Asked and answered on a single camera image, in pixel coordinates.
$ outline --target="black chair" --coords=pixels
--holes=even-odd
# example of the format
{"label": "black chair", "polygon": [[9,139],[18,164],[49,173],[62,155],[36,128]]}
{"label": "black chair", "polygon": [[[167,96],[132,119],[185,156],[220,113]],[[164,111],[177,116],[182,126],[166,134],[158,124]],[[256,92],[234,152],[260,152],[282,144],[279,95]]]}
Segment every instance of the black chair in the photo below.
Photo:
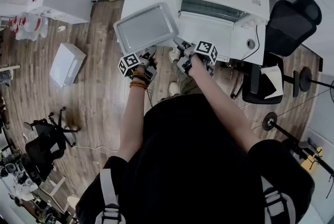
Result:
{"label": "black chair", "polygon": [[293,97],[297,97],[300,87],[300,76],[293,71],[293,77],[284,74],[283,59],[289,56],[303,41],[313,35],[317,25],[321,23],[322,14],[314,0],[296,0],[294,3],[280,0],[272,9],[270,20],[266,27],[266,40],[263,65],[259,66],[244,62],[238,67],[244,73],[244,80],[237,94],[231,94],[234,99],[242,91],[243,100],[255,104],[277,104],[283,95],[264,99],[263,93],[268,84],[262,80],[260,68],[278,65],[284,82],[293,84]]}
{"label": "black chair", "polygon": [[46,119],[33,121],[32,124],[24,122],[24,127],[33,131],[35,126],[38,137],[26,144],[26,154],[22,155],[21,162],[29,177],[37,185],[44,182],[53,169],[53,161],[64,155],[66,143],[71,147],[75,143],[71,143],[64,133],[76,133],[80,131],[62,128],[62,112],[66,108],[63,107],[59,113],[58,124],[55,123],[49,114],[49,124]]}

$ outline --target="white paper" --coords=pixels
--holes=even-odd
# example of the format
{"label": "white paper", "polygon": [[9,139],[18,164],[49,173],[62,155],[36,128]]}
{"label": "white paper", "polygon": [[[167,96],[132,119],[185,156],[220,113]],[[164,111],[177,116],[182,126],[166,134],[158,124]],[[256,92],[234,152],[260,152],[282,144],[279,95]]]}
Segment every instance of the white paper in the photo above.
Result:
{"label": "white paper", "polygon": [[282,73],[278,65],[261,68],[261,74],[267,75],[273,86],[276,88],[276,91],[273,94],[266,96],[265,99],[283,95]]}

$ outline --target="white box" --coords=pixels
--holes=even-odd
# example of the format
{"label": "white box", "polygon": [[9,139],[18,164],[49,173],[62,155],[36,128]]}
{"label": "white box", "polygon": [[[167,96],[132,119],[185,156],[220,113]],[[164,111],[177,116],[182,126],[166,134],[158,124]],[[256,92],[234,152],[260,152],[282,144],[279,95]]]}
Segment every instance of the white box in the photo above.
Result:
{"label": "white box", "polygon": [[75,45],[61,43],[50,70],[50,77],[61,87],[73,84],[85,57],[85,53]]}

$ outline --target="shoe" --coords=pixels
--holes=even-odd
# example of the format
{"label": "shoe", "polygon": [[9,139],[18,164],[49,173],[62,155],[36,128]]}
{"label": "shoe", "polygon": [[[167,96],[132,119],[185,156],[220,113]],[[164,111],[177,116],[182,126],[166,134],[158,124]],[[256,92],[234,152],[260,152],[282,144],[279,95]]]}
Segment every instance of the shoe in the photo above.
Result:
{"label": "shoe", "polygon": [[177,48],[173,48],[173,50],[168,53],[168,57],[171,63],[173,63],[180,58],[180,51]]}
{"label": "shoe", "polygon": [[180,88],[176,82],[171,82],[169,85],[169,95],[172,97],[176,94],[180,94]]}

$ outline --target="metal tray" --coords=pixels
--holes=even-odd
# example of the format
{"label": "metal tray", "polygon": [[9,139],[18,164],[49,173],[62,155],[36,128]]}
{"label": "metal tray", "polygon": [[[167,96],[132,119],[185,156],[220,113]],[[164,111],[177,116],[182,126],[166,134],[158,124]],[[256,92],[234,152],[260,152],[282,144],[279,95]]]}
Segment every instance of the metal tray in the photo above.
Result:
{"label": "metal tray", "polygon": [[166,3],[157,3],[114,23],[124,55],[136,53],[178,35]]}

